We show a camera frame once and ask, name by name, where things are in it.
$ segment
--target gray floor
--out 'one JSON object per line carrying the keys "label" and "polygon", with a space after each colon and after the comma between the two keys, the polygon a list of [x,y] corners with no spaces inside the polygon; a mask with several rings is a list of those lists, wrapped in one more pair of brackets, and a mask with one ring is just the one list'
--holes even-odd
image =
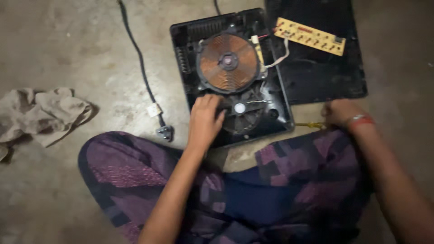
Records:
{"label": "gray floor", "polygon": [[[262,7],[262,0],[220,0],[223,13]],[[173,145],[187,138],[188,110],[171,46],[171,24],[215,15],[211,0],[127,0],[129,18]],[[434,197],[433,1],[355,0],[355,17],[370,95],[368,108],[385,138],[427,195]],[[100,107],[99,114],[50,148],[16,147],[0,165],[2,244],[126,243],[103,216],[76,165],[81,145],[111,130],[155,139],[156,119],[137,55],[114,0],[0,0],[0,96],[14,88],[66,86]],[[320,104],[293,108],[299,122],[319,119]],[[298,128],[234,148],[225,170],[254,165],[252,152],[272,140],[310,132]],[[359,243],[393,243],[375,201],[361,221]]]}

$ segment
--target cloth rag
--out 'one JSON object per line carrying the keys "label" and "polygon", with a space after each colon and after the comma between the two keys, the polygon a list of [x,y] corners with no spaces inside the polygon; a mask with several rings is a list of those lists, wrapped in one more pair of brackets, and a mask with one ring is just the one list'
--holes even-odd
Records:
{"label": "cloth rag", "polygon": [[12,90],[0,100],[0,143],[30,134],[48,147],[87,121],[92,110],[69,88]]}

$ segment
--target wire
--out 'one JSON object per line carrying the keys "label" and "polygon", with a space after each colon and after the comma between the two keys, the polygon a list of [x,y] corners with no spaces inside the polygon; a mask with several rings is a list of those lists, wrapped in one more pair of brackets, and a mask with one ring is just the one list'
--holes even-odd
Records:
{"label": "wire", "polygon": [[[127,10],[126,10],[125,5],[122,2],[122,0],[118,0],[118,4],[121,8],[122,20],[124,21],[125,29],[127,30],[128,36],[130,37],[130,40],[133,43],[133,45],[137,51],[138,58],[140,60],[141,74],[143,76],[143,80],[145,82],[146,89],[148,90],[149,97],[151,98],[152,103],[156,103],[154,95],[152,94],[151,88],[149,87],[148,79],[146,78],[145,62],[143,61],[143,54],[141,53],[140,48],[137,46],[137,43],[134,40],[133,34],[131,33],[130,26],[128,24]],[[166,126],[166,123],[164,122],[163,116],[161,114],[158,115],[158,120],[160,122],[161,127]]]}
{"label": "wire", "polygon": [[218,7],[217,0],[214,0],[214,7],[216,7],[217,14],[218,14],[218,15],[221,15],[220,9],[219,9],[219,7]]}
{"label": "wire", "polygon": [[287,58],[289,56],[289,47],[288,47],[288,34],[285,35],[285,40],[283,41],[283,43],[285,44],[285,48],[286,48],[286,53],[285,56],[280,57],[278,60],[276,60],[274,63],[265,66],[265,68],[271,68],[274,67],[276,65],[278,65],[280,62],[282,62],[285,58]]}

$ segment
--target cable tag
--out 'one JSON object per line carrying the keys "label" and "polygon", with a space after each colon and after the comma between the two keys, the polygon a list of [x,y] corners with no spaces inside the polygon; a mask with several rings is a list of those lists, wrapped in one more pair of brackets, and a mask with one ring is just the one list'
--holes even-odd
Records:
{"label": "cable tag", "polygon": [[151,106],[146,108],[148,110],[148,114],[150,117],[155,117],[159,114],[161,114],[163,111],[161,110],[158,103],[154,102]]}

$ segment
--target red thread bracelet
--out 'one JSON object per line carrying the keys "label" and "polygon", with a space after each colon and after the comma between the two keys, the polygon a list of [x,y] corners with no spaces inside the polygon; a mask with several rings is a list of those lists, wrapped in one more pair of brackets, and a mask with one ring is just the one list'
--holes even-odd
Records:
{"label": "red thread bracelet", "polygon": [[347,122],[347,128],[349,131],[354,131],[357,126],[362,124],[375,124],[375,122],[369,115],[357,115]]}

